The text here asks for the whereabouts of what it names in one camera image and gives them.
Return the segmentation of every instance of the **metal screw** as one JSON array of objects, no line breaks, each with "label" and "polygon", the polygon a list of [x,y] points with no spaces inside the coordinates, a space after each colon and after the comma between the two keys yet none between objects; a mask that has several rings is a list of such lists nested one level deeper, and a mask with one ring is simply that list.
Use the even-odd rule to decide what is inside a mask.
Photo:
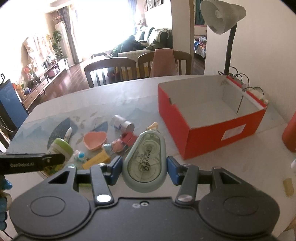
[{"label": "metal screw", "polygon": [[146,207],[146,206],[148,206],[148,205],[149,205],[148,202],[141,202],[141,206],[143,206],[143,207]]},{"label": "metal screw", "polygon": [[188,194],[182,194],[178,197],[180,202],[190,202],[193,200],[193,197]]},{"label": "metal screw", "polygon": [[134,204],[132,205],[132,207],[134,207],[134,208],[139,208],[139,207],[141,207],[141,205],[140,205],[139,203],[134,203]]},{"label": "metal screw", "polygon": [[107,194],[101,194],[99,196],[97,196],[96,200],[98,202],[109,202],[111,201],[111,196],[107,195]]}]

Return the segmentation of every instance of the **desk lamp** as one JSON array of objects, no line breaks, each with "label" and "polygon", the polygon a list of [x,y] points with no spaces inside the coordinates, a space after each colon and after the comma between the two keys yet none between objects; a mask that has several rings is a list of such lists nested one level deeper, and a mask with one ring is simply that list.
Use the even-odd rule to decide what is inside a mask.
[{"label": "desk lamp", "polygon": [[203,0],[200,4],[200,11],[206,24],[214,33],[221,35],[231,29],[224,68],[224,75],[228,75],[237,22],[246,16],[246,10],[242,6],[223,1]]}]

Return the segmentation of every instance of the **pink heart-shaped bowl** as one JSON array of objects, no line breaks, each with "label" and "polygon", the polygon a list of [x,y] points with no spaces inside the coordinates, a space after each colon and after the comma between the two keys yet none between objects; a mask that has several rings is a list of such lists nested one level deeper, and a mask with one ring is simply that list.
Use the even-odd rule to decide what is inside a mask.
[{"label": "pink heart-shaped bowl", "polygon": [[107,133],[104,131],[91,131],[86,133],[83,137],[83,142],[90,151],[98,150],[107,140]]}]

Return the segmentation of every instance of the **open cardboard box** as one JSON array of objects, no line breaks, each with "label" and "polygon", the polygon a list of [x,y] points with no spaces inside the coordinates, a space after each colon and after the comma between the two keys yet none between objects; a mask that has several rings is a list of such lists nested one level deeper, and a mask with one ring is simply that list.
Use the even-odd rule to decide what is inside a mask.
[{"label": "open cardboard box", "polygon": [[226,76],[158,85],[159,113],[184,160],[254,134],[266,105]]}]

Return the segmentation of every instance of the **potted plant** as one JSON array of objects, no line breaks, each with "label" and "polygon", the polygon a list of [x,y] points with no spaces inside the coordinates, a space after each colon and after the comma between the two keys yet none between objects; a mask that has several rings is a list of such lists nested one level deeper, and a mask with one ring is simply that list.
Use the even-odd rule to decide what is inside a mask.
[{"label": "potted plant", "polygon": [[62,59],[64,56],[63,56],[61,46],[59,44],[61,42],[61,40],[63,39],[61,32],[58,30],[55,30],[53,32],[52,38],[54,40],[52,47],[53,47],[55,53],[57,54],[58,59]]}]

